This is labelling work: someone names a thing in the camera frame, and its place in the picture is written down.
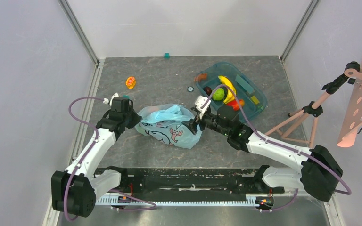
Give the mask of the light blue plastic bag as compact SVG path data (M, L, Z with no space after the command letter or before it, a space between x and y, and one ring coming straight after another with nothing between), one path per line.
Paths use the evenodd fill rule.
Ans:
M191 149L202 136L200 128L196 134L193 134L182 124L194 119L195 115L179 104L147 106L141 109L138 115L141 117L141 121L135 126L135 129L166 145Z

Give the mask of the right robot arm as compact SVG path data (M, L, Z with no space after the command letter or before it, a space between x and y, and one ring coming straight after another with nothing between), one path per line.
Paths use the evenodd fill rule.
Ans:
M263 173L254 178L254 188L259 192L290 187L303 189L312 197L328 202L341 182L343 171L327 148L321 145L300 147L268 137L242 123L231 107L221 107L217 114L210 110L198 112L183 125L193 134L204 129L213 130L225 135L236 150L284 164L284 168L265 167Z

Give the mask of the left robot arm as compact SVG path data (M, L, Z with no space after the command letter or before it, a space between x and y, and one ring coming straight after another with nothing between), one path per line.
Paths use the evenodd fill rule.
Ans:
M126 169L108 167L95 176L95 171L110 147L126 129L134 128L141 117L127 97L113 95L101 98L110 108L96 125L94 133L79 156L64 170L55 171L51 177L52 208L63 212L69 222L91 214L98 198L111 189L123 192L129 187Z

